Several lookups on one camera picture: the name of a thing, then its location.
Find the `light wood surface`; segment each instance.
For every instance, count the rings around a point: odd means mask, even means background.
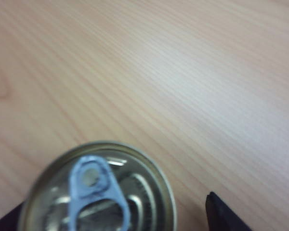
[[[0,0],[0,217],[96,140],[156,160],[179,231],[210,191],[289,231],[289,0]]]

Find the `black plastic object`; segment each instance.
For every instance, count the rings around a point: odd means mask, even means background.
[[[251,231],[251,229],[214,193],[206,200],[210,231]]]
[[[0,231],[16,231],[18,219],[23,204],[14,208],[11,212],[0,219]]]
[[[0,231],[16,231],[22,204],[0,219]],[[207,196],[206,211],[210,231],[251,231],[213,192]]]

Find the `ring pull tab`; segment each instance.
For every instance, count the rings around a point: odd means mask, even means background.
[[[77,217],[82,208],[104,199],[113,200],[120,206],[123,214],[120,231],[128,231],[131,219],[129,206],[104,158],[95,155],[81,157],[70,172],[69,193],[69,231],[76,231]]]

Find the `wooden table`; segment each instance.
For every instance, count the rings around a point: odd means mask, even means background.
[[[0,0],[0,217],[95,140],[156,160],[179,231],[210,191],[289,231],[289,0]]]

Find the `can lid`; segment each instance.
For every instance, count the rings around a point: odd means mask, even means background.
[[[128,202],[130,231],[173,231],[176,228],[175,205],[167,180],[160,169],[140,151],[116,142],[85,144],[54,161],[40,176],[22,210],[18,230],[69,230],[71,203],[70,172],[88,155],[107,160]],[[84,171],[82,180],[94,185],[96,172]],[[84,206],[77,213],[77,230],[121,230],[124,209],[118,200],[108,197]]]

